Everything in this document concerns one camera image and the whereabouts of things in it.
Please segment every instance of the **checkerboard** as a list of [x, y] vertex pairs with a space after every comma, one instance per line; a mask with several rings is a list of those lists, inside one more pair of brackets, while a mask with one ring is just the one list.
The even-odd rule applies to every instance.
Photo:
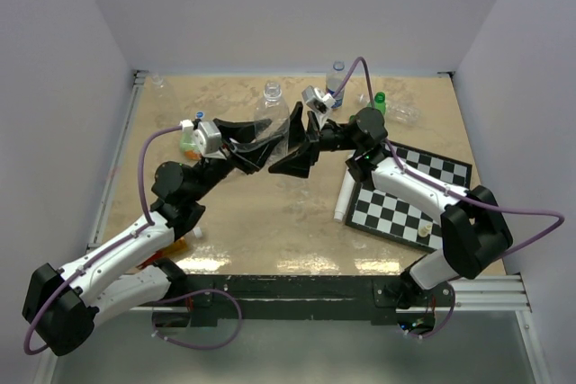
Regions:
[[[414, 147], [392, 143], [398, 156], [409, 166], [443, 182], [470, 187], [472, 166], [449, 157], [435, 155]], [[348, 205], [346, 224], [427, 252], [442, 247], [442, 231], [432, 218], [416, 207], [386, 192], [355, 185]], [[420, 237], [418, 230], [432, 224], [432, 232]]]

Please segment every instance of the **beige table surface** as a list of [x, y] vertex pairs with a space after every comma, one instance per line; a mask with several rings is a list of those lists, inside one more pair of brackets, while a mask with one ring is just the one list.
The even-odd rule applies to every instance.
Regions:
[[[323, 76], [170, 76], [185, 118], [204, 111], [205, 118], [251, 121], [267, 80], [281, 83], [293, 106], [307, 85], [324, 85]], [[373, 77], [374, 91], [417, 107], [422, 115], [415, 126], [389, 121], [390, 139], [474, 165], [472, 151], [447, 77]], [[353, 77], [346, 87], [344, 106], [334, 116], [347, 121], [361, 107], [356, 96], [365, 93], [364, 79]], [[161, 126], [166, 115], [153, 101], [149, 80], [140, 97], [122, 165], [116, 167], [118, 185], [104, 239], [123, 231], [141, 215], [136, 169], [144, 140]], [[156, 168], [163, 161], [184, 161], [177, 133], [157, 139], [145, 164], [148, 204]], [[333, 219], [345, 172], [347, 152], [323, 153], [308, 180], [268, 172], [244, 175], [238, 170], [201, 202], [207, 207], [198, 226], [204, 237], [186, 236], [190, 250], [173, 259], [186, 272], [253, 274], [397, 274], [422, 253], [346, 227]], [[472, 186], [478, 184], [474, 167]], [[504, 274], [501, 263], [486, 274]]]

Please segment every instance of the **clear plastic bottle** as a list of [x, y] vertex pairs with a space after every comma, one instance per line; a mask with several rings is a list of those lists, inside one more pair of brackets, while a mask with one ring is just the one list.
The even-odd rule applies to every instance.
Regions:
[[269, 81], [265, 84], [263, 97], [256, 105], [254, 120], [261, 121], [269, 119], [272, 121], [268, 127], [256, 127], [256, 139], [262, 139], [281, 132], [284, 139], [274, 148], [272, 155], [266, 161], [266, 165], [288, 155], [288, 132], [290, 129], [290, 108], [282, 97], [280, 84]]
[[[204, 117], [203, 112], [196, 113], [196, 119], [201, 119], [202, 117]], [[180, 137], [180, 151], [186, 159], [191, 161], [199, 161], [202, 159], [202, 153], [200, 153], [200, 150], [192, 141], [191, 134], [185, 132], [182, 133], [182, 137]]]
[[[382, 111], [377, 101], [377, 96], [374, 97], [376, 108]], [[360, 94], [358, 96], [358, 104], [362, 107], [370, 105], [370, 97], [367, 94]], [[386, 121], [397, 121], [406, 125], [413, 125], [420, 118], [420, 110], [415, 107], [410, 107], [404, 103], [393, 101], [389, 98], [384, 100], [384, 119]]]
[[[332, 69], [326, 74], [326, 93], [327, 94], [334, 94], [342, 81], [344, 81], [344, 77], [346, 76], [344, 72], [344, 62], [337, 60], [332, 65]], [[344, 89], [336, 95], [336, 103], [332, 107], [334, 110], [342, 106], [342, 102], [344, 100]]]
[[150, 82], [157, 114], [156, 126], [170, 128], [179, 125], [184, 116], [174, 87], [160, 74], [152, 74]]

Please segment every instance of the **glass panel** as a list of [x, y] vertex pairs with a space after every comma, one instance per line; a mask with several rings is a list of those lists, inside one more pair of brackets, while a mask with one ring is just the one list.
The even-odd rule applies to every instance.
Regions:
[[[188, 328], [177, 337], [222, 340], [235, 321]], [[534, 382], [510, 313], [461, 312], [420, 343], [399, 329], [364, 322], [246, 321], [238, 339], [211, 352], [152, 338], [149, 312], [104, 324], [58, 359], [54, 384], [95, 383], [427, 383]]]

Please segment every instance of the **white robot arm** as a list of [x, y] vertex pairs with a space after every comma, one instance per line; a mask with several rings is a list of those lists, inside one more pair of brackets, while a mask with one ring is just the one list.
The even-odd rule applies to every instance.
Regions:
[[[354, 150], [346, 164], [357, 182], [403, 199], [441, 225], [443, 250], [403, 272], [388, 296], [403, 299], [409, 306], [410, 299], [441, 282], [475, 277], [511, 246], [511, 235], [499, 213], [466, 206], [438, 190], [496, 204], [486, 188], [467, 191], [420, 173], [422, 181], [395, 163], [383, 144], [387, 132], [379, 111], [364, 108], [349, 123], [337, 124], [329, 119], [334, 98], [313, 87], [302, 96], [310, 107], [308, 128], [302, 125], [303, 106], [298, 103], [289, 133], [290, 147], [297, 150], [270, 166], [270, 173], [305, 178], [321, 151]], [[198, 201], [235, 168], [246, 174], [259, 171], [284, 138], [275, 134], [253, 142], [254, 122], [196, 120], [183, 122], [183, 128], [193, 131], [202, 150], [201, 161], [193, 166], [163, 163], [152, 186], [157, 201], [134, 224], [74, 262], [57, 270], [44, 264], [32, 275], [22, 314], [56, 355], [73, 351], [95, 326], [123, 311], [172, 298], [174, 291], [181, 294], [182, 285], [176, 286], [186, 278], [171, 262], [124, 274], [192, 230], [205, 211]]]

